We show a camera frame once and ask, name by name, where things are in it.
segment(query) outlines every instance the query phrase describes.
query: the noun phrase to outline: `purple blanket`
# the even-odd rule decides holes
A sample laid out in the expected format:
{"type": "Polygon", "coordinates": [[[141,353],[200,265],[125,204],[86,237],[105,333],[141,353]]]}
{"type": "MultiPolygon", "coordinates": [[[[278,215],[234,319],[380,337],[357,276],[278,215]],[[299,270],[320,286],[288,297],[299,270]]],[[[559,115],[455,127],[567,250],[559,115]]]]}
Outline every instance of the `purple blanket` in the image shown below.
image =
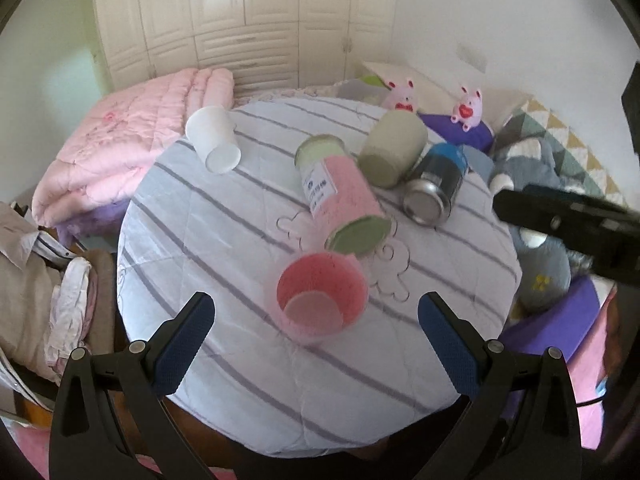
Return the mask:
{"type": "Polygon", "coordinates": [[[511,351],[541,355],[549,346],[561,349],[568,361],[598,314],[600,301],[588,276],[572,281],[569,292],[552,309],[527,317],[499,337],[511,351]]]}
{"type": "Polygon", "coordinates": [[[70,218],[56,226],[60,243],[70,248],[76,240],[87,236],[116,235],[120,232],[129,200],[103,205],[70,218]]]}

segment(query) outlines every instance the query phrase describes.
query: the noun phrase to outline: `cylindrical container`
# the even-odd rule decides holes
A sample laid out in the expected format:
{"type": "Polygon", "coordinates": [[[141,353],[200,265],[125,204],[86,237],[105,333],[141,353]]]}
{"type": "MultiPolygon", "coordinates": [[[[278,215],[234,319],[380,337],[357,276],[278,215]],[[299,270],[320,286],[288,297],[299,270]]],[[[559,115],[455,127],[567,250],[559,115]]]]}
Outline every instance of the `cylindrical container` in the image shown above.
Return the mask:
{"type": "Polygon", "coordinates": [[[462,150],[453,144],[435,144],[406,184],[402,206],[416,223],[436,226],[451,215],[451,206],[468,171],[462,150]]]}
{"type": "Polygon", "coordinates": [[[307,139],[296,152],[296,167],[325,249],[366,254],[385,240],[391,220],[338,137],[307,139]]]}
{"type": "Polygon", "coordinates": [[[321,252],[295,256],[270,291],[271,317],[294,341],[319,342],[355,323],[369,299],[357,259],[321,252]]]}
{"type": "Polygon", "coordinates": [[[228,111],[220,106],[201,108],[187,120],[186,137],[211,173],[227,173],[240,162],[234,128],[228,111]]]}
{"type": "Polygon", "coordinates": [[[371,130],[358,167],[372,186],[395,186],[418,160],[428,140],[427,127],[416,114],[387,112],[371,130]]]}

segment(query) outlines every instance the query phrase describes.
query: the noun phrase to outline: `screw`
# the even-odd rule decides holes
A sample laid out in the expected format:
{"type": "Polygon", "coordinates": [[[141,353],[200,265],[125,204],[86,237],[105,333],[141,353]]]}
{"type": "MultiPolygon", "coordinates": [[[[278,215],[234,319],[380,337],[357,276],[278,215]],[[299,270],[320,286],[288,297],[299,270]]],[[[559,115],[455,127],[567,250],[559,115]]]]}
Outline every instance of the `screw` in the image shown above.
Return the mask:
{"type": "Polygon", "coordinates": [[[144,341],[134,341],[129,345],[129,352],[132,354],[139,354],[146,348],[146,343],[144,341]]]}
{"type": "Polygon", "coordinates": [[[86,355],[86,350],[84,348],[76,348],[73,352],[71,352],[71,358],[74,361],[79,361],[86,355]]]}
{"type": "Polygon", "coordinates": [[[549,352],[549,355],[553,358],[553,359],[561,359],[562,358],[562,351],[559,348],[556,348],[555,346],[552,346],[551,348],[549,348],[549,350],[547,350],[547,352],[549,352]]]}
{"type": "Polygon", "coordinates": [[[504,345],[497,339],[491,339],[491,341],[486,344],[486,347],[489,349],[489,352],[493,352],[494,354],[501,354],[504,351],[504,345]]]}

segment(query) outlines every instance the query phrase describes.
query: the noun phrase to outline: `green lid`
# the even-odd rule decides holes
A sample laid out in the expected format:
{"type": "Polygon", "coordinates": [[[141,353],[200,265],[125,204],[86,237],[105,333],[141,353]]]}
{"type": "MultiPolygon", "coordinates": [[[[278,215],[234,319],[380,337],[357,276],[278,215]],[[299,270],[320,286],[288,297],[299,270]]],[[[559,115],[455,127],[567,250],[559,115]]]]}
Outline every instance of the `green lid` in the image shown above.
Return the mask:
{"type": "Polygon", "coordinates": [[[324,248],[340,254],[367,254],[380,245],[391,232],[391,220],[365,216],[338,229],[327,239],[324,248]]]}
{"type": "Polygon", "coordinates": [[[309,137],[298,146],[294,160],[296,168],[302,170],[332,155],[345,155],[344,142],[329,134],[309,137]]]}
{"type": "Polygon", "coordinates": [[[402,176],[398,167],[389,159],[388,155],[382,153],[361,153],[358,167],[372,186],[389,189],[395,186],[402,176]]]}

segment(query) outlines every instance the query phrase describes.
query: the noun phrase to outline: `pink container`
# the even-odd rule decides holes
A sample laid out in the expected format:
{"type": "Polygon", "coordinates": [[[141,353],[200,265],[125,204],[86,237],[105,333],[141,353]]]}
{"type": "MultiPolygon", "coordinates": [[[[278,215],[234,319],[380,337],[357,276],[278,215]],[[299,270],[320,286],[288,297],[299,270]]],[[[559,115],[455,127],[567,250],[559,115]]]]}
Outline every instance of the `pink container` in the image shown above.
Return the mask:
{"type": "Polygon", "coordinates": [[[296,153],[296,166],[325,249],[366,254],[386,239],[391,220],[340,139],[322,135],[306,140],[296,153]]]}
{"type": "Polygon", "coordinates": [[[356,322],[369,287],[354,256],[311,253],[285,268],[274,296],[276,324],[294,341],[312,344],[356,322]]]}

